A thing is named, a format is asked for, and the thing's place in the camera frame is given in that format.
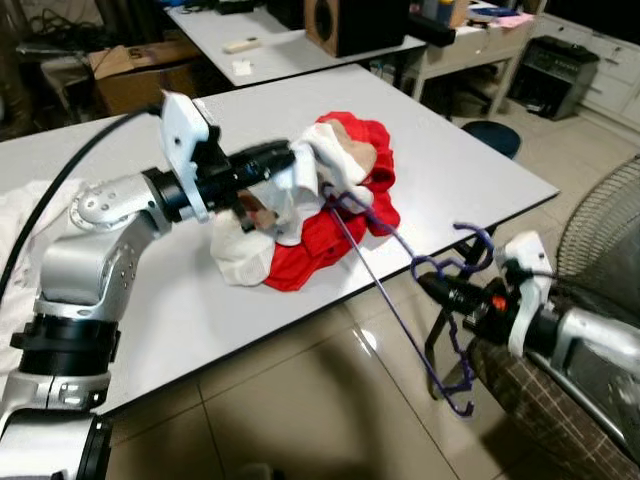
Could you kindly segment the purple plastic clothes hanger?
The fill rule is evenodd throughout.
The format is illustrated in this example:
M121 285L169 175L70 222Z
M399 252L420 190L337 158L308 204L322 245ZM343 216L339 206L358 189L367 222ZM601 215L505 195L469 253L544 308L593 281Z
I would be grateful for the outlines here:
M358 200L352 192L346 191L338 193L337 188L335 188L333 184L325 182L321 184L320 196L324 198L325 210L329 212L330 218L337 223L340 228L340 232L343 233L343 237L347 239L349 247L351 247L351 251L356 253L357 259L365 266L367 274L374 279L375 287L378 288L381 297L383 297L384 301L387 302L390 312L392 312L393 316L396 317L397 323L401 326L401 330L404 333L404 337L407 338L413 348L413 351L415 351L417 357L419 357L420 364L425 367L430 383L434 385L436 390L438 390L440 398L442 398L443 401L451 407L454 415L460 416L462 419L468 419L468 417L474 415L474 402L466 401L465 403L458 404L454 402L453 398L454 394L471 392L471 390L474 389L475 380L474 370L471 369L470 362L468 362L465 353L462 351L460 342L458 342L457 334L460 328L458 328L457 321L447 319L445 320L445 325L448 326L448 334L449 339L451 339L453 351L457 353L458 357L460 357L462 378L460 381L457 381L456 384L447 384L442 380L442 375L436 372L434 365L431 364L428 353L425 351L426 348L434 346L434 340L425 340L425 343L422 344L416 342L407 321L403 320L403 317L399 314L398 308L394 305L394 302L390 300L390 294L388 293L387 288L384 287L383 283L381 283L380 276L372 271L369 261L365 259L364 253L362 253L360 247L358 247L358 242L355 241L355 236L353 236L351 230L346 227L346 224L344 224L342 218L340 218L340 211L346 210L347 207L351 205L360 206L362 209L360 212L362 218L366 218L366 220L369 220L371 224L375 225L375 227L380 227L396 239L396 242L402 247L402 250L407 253L408 257L410 257L408 269L410 269L410 273L415 276L419 274L419 268L422 265L428 265L429 278L433 278L433 276L435 276L436 279L444 278L445 270L449 268L456 269L457 273L465 276L468 274L480 273L480 271L488 269L489 266L493 264L495 253L492 234L489 233L489 230L479 227L479 225L456 221L456 223L453 224L454 229L468 230L468 232L474 234L474 243L471 244L471 250L479 252L479 257L477 257L476 260L447 259L444 261L438 261L435 260L433 256L419 255L419 253L416 253L410 246L410 243L408 243L407 239L398 232L397 228L390 227L390 224L381 220L379 216L372 211L372 207L370 205L365 204L364 201Z

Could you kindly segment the large white shirt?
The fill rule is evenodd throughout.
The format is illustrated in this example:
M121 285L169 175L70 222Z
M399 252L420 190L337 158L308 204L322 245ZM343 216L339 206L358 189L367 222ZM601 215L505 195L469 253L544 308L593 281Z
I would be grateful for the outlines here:
M266 182L242 189L241 198L256 198L262 205L259 228L244 233L236 214L219 212L212 219L210 253L224 280L232 285L260 285L273 273L273 261L283 259L279 247L306 247L305 223L323 210L323 183L338 193L352 192L358 200L371 200L362 186L378 159L372 143L349 136L338 120L312 124L291 142L294 163Z

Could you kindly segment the crumpled red garment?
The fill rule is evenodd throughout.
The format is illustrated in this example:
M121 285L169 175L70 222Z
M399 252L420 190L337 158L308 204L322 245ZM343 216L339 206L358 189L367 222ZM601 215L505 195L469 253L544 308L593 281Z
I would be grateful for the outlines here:
M262 279L275 291L300 291L317 271L343 259L365 236L387 237L401 225L390 188L396 184L392 137L378 120L351 111L319 116L297 138L310 155L294 164Z

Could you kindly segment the white side table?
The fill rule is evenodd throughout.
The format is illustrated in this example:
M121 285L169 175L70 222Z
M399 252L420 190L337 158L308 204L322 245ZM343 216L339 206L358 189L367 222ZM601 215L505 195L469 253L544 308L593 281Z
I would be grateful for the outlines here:
M357 61L394 55L402 51L419 51L426 46L425 42L411 36L404 37L402 45L385 47L385 49L334 58L314 44L302 29L287 29L273 15L259 8L255 12L221 15L214 10L205 12L184 12L174 6L166 9L166 14L178 24L193 45L227 77L234 87L246 87L325 70ZM261 46L256 49L227 55L221 50L228 42L256 37ZM250 59L253 63L253 74L248 77L234 77L233 60Z

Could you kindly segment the white remote control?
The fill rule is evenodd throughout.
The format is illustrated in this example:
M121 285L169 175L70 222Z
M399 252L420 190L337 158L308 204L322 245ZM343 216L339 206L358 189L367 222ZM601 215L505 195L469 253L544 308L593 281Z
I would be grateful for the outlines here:
M243 38L243 40L228 42L228 44L224 44L223 47L221 47L221 50L224 51L224 54L236 55L241 54L241 52L259 49L260 46L261 41L259 40L259 38L248 37Z

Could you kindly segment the open brown cardboard box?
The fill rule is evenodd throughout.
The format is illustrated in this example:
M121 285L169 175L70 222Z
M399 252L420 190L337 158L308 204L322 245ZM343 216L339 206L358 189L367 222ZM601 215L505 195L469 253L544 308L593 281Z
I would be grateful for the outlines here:
M90 69L102 105L120 115L163 101L166 91L195 96L198 56L188 40L115 46L91 52Z

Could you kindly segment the brown checkered fabric basket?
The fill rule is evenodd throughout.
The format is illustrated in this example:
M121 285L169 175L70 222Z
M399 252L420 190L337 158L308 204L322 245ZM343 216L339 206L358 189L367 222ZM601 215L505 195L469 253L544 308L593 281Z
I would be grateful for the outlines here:
M640 480L640 466L534 361L483 338L466 355L516 428L572 480Z

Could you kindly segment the dark blue round stool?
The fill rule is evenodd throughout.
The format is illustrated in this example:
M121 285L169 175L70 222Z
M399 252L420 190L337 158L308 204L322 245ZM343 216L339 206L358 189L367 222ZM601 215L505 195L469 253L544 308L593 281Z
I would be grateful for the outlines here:
M490 120L475 120L462 125L461 129L511 160L516 159L522 145L520 134L506 124L490 122Z

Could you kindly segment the brown black loudspeaker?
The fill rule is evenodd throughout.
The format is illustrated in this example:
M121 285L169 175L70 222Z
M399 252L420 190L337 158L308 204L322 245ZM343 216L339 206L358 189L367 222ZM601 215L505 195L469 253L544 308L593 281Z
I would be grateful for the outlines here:
M306 36L334 58L403 44L410 0L303 0Z

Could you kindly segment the black cylinder speaker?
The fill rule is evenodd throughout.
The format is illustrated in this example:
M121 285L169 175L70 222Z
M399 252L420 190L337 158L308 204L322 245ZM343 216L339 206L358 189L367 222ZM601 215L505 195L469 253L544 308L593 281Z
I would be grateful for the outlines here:
M456 31L454 29L420 13L411 12L407 15L404 31L406 31L407 36L417 38L417 40L431 46L447 47L456 41Z

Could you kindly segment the white drawer cabinet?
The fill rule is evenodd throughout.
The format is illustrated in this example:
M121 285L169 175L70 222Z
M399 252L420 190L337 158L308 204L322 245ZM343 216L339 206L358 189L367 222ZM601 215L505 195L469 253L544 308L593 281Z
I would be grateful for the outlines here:
M639 131L640 47L547 12L535 20L535 36L550 36L599 56L582 105L595 114Z

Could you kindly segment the black printer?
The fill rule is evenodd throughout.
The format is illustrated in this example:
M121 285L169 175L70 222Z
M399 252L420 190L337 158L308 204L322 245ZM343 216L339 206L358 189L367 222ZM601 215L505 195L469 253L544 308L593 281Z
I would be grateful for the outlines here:
M599 56L550 36L531 38L509 87L508 99L553 122L572 116L590 87Z

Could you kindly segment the white desk with drawers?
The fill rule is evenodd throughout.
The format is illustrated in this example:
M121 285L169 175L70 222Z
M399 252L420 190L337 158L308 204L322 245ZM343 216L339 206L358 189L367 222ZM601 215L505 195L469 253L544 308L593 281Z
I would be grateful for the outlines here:
M454 31L456 35L452 45L426 46L416 56L415 63L406 67L407 72L413 73L411 99L422 99L425 82L431 78L447 76L457 70L497 64L500 74L497 91L490 96L492 101L486 109L486 118L493 118L504 108L521 56L534 32L536 18L538 15L522 14L521 22L511 28L463 26Z

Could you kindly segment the pink cloth item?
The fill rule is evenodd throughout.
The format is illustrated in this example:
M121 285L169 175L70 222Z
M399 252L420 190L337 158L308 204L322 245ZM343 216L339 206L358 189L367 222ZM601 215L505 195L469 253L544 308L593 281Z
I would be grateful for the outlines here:
M493 24L503 29L515 29L520 26L525 26L525 24L530 23L535 19L535 15L520 12L517 15L504 15L504 17L497 17L493 20Z

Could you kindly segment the white table black frame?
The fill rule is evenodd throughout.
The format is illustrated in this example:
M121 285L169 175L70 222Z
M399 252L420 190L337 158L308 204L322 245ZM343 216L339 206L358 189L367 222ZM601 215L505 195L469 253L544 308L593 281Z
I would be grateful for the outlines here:
M365 239L360 255L344 256L316 271L301 291L283 293L225 283L209 252L209 227L183 221L143 252L101 413L320 314L375 279L402 273L408 250L447 250L465 237L454 228L458 221L494 227L557 192L357 65L207 96L204 105L228 152L275 138L293 140L332 111L383 124L396 170L390 197L404 243Z

